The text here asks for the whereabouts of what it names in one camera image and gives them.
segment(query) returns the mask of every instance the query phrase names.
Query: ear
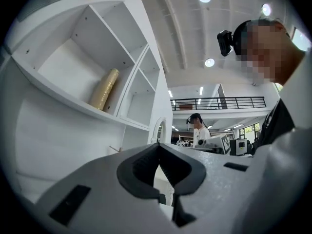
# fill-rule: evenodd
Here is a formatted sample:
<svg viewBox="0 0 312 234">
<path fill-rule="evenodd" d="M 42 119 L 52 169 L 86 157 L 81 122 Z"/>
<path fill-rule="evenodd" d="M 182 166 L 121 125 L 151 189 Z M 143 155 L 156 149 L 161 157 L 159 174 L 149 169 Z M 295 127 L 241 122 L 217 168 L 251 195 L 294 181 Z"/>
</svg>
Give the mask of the ear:
<svg viewBox="0 0 312 234">
<path fill-rule="evenodd" d="M 285 33 L 285 34 L 287 33 L 286 28 L 280 22 L 275 21 L 274 22 L 274 26 L 275 26 L 276 31 L 280 31 L 280 32 Z"/>
</svg>

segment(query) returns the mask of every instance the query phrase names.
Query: balcony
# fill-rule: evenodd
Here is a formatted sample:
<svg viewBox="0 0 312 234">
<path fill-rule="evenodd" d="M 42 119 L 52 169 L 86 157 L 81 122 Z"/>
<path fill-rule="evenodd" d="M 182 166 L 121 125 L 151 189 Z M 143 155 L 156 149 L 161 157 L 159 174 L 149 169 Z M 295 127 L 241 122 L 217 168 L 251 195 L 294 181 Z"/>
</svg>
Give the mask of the balcony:
<svg viewBox="0 0 312 234">
<path fill-rule="evenodd" d="M 173 111 L 266 108 L 264 97 L 218 97 L 171 100 Z"/>
</svg>

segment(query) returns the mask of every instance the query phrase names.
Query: cylindrical container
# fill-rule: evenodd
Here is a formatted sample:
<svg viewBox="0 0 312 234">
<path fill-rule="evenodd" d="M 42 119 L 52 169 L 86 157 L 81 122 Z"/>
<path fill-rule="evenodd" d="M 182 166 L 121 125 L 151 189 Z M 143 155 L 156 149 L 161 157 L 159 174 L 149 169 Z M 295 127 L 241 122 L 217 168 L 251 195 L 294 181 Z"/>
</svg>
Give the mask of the cylindrical container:
<svg viewBox="0 0 312 234">
<path fill-rule="evenodd" d="M 112 69 L 108 75 L 105 75 L 94 90 L 90 105 L 103 110 L 107 97 L 119 75 L 118 69 Z"/>
</svg>

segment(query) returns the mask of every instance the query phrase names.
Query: person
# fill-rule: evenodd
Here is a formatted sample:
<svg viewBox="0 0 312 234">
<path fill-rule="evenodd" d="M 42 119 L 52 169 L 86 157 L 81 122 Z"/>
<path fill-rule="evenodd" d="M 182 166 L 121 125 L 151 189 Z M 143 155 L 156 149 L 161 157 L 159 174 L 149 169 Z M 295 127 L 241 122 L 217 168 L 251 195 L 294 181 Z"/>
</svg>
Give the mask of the person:
<svg viewBox="0 0 312 234">
<path fill-rule="evenodd" d="M 283 24 L 271 19 L 240 24 L 233 35 L 233 47 L 238 59 L 251 65 L 253 71 L 283 86 L 305 57 L 305 52 L 295 46 Z M 255 150 L 272 144 L 293 128 L 293 119 L 280 99 L 264 120 Z"/>
<path fill-rule="evenodd" d="M 180 139 L 176 142 L 176 145 L 184 146 L 185 145 L 184 137 L 180 137 Z"/>
<path fill-rule="evenodd" d="M 194 141 L 193 147 L 198 144 L 200 139 L 206 140 L 211 138 L 210 131 L 206 127 L 205 123 L 203 122 L 200 114 L 195 113 L 189 117 L 189 123 L 191 124 L 191 128 L 194 129 Z"/>
</svg>

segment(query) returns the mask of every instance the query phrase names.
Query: white t-shirt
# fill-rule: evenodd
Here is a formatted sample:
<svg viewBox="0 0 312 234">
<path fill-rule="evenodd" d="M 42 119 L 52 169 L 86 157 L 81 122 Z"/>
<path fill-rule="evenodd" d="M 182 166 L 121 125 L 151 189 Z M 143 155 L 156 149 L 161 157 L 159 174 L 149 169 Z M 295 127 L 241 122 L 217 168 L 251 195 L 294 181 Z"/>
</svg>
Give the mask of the white t-shirt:
<svg viewBox="0 0 312 234">
<path fill-rule="evenodd" d="M 209 130 L 203 126 L 202 128 L 198 129 L 197 131 L 194 130 L 194 142 L 193 147 L 195 147 L 198 144 L 198 141 L 200 139 L 206 140 L 208 138 L 211 138 Z"/>
</svg>

